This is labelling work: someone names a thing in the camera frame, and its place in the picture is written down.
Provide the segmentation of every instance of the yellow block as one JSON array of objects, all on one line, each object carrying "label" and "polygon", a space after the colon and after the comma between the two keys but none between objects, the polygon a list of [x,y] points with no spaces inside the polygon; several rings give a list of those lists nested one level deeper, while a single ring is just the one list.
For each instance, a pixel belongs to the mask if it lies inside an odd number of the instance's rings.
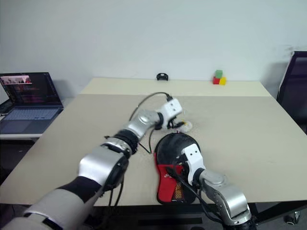
[{"label": "yellow block", "polygon": [[220,85],[226,85],[226,77],[222,77],[221,79],[220,79],[220,83],[219,83]]}]

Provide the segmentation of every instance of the red block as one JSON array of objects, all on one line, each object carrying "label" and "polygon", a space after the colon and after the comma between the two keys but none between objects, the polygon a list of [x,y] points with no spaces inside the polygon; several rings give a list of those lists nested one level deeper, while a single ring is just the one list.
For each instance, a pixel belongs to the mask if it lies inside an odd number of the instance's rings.
[{"label": "red block", "polygon": [[218,85],[218,84],[220,84],[220,79],[216,78],[216,77],[213,77],[212,82],[213,82],[213,85]]}]

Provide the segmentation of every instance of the laptop keyboard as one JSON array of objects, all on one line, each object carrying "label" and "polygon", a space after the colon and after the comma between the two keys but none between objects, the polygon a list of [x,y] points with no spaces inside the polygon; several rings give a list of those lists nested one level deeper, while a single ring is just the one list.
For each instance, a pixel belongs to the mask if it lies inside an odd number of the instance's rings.
[{"label": "laptop keyboard", "polygon": [[4,120],[50,120],[58,109],[14,109]]}]

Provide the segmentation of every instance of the white wall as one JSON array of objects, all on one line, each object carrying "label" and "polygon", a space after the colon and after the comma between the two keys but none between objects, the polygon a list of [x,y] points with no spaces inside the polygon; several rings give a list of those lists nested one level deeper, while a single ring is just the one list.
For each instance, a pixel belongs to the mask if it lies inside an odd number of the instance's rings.
[{"label": "white wall", "polygon": [[0,0],[0,71],[49,71],[62,97],[92,77],[261,80],[276,94],[307,49],[307,0]]}]

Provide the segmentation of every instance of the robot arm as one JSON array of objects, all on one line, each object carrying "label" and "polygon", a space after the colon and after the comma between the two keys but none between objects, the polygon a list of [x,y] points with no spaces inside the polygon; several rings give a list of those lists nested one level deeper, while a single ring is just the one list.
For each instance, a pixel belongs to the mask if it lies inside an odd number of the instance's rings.
[{"label": "robot arm", "polygon": [[242,191],[229,183],[225,175],[205,168],[196,144],[184,148],[182,155],[189,166],[188,183],[198,185],[216,204],[225,228],[255,230],[256,226],[251,220],[251,212]]},{"label": "robot arm", "polygon": [[168,101],[156,112],[140,111],[122,130],[80,161],[75,180],[45,195],[23,217],[13,219],[4,229],[76,229],[96,200],[121,183],[128,159],[137,151],[146,131],[151,127],[166,127],[181,112],[177,99]]}]

